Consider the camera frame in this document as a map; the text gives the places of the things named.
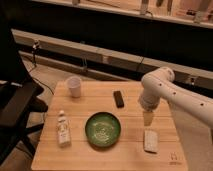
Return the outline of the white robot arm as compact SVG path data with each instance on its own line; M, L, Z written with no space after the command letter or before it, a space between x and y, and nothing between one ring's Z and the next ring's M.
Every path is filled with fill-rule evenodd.
M153 111L163 98L213 129L213 99L175 85L174 78L174 71L169 67L146 73L141 79L143 91L138 99L141 107Z

